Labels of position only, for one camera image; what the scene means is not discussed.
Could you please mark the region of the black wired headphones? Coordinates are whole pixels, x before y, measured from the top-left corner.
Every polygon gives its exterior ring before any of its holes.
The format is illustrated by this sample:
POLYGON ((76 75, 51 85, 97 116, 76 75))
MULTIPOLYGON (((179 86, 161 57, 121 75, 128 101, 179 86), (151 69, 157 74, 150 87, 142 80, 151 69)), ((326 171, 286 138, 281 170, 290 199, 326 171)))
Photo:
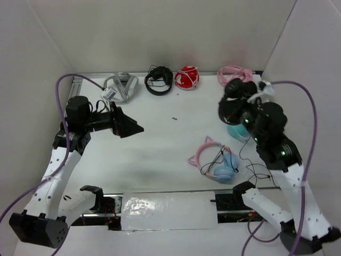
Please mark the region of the black wired headphones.
MULTIPOLYGON (((218 116, 220 120, 231 125, 231 112, 233 104, 237 101, 246 101, 257 93, 257 85, 253 81, 243 82, 235 78, 228 82, 224 94, 218 103, 218 116)), ((284 143, 284 129, 287 117, 283 108, 275 102, 262 103, 261 115, 264 119, 263 129, 257 133, 249 133, 256 143, 256 151, 263 160, 267 170, 279 167, 286 155, 280 153, 280 147, 284 143)))

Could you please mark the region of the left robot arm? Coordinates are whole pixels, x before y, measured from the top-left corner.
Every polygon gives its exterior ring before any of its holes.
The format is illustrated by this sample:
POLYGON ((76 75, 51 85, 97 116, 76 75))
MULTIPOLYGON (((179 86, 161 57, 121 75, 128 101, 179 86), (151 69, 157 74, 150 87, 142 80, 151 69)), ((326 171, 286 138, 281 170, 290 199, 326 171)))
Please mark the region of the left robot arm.
POLYGON ((66 120, 53 142, 50 162, 42 183, 21 213, 12 213, 9 225, 24 243, 53 249, 65 241, 69 227, 86 211, 101 212, 105 207, 103 190, 84 185, 76 194, 66 194, 70 176, 95 131, 111 130, 120 138, 144 131, 137 121, 111 103, 106 112, 92 112, 87 97, 75 96, 66 106, 66 120))

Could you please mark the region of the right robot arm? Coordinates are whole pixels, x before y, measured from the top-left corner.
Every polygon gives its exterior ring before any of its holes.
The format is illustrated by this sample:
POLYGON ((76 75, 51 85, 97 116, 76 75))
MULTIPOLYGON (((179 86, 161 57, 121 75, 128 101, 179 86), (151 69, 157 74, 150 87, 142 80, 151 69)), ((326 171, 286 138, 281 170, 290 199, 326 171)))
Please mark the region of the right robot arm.
POLYGON ((285 211, 263 196, 250 182, 236 187, 233 205, 250 207, 280 234, 290 255, 308 255, 324 243, 340 238, 340 230, 325 218, 306 181, 305 169, 296 145, 284 134, 287 117, 274 102, 260 105, 237 100, 228 120, 242 124, 256 142, 256 151, 283 191, 290 210, 285 211))

